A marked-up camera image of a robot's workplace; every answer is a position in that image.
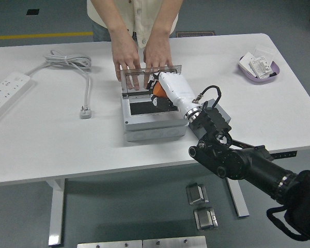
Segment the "person's left hand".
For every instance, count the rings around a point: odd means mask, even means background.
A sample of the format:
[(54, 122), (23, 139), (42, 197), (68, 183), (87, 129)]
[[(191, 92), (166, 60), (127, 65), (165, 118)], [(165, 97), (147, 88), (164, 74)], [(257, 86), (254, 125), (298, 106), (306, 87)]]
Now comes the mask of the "person's left hand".
[(169, 38), (149, 38), (144, 49), (144, 62), (147, 69), (172, 66)]

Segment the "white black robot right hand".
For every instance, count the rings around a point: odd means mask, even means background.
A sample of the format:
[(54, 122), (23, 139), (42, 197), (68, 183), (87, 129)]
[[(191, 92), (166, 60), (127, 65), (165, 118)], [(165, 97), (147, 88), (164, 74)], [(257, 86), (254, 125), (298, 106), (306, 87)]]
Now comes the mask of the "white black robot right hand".
[(157, 72), (149, 77), (146, 86), (153, 105), (163, 111), (175, 107), (184, 119), (192, 122), (202, 111), (199, 97), (195, 95), (184, 76), (173, 72)]

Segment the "person's right hand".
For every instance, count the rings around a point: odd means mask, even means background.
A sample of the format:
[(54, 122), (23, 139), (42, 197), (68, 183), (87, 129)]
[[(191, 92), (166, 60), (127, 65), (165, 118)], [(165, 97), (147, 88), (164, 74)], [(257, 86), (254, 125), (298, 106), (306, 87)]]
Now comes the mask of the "person's right hand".
[(121, 70), (139, 69), (140, 57), (132, 37), (112, 39), (112, 56), (117, 80), (121, 82)]

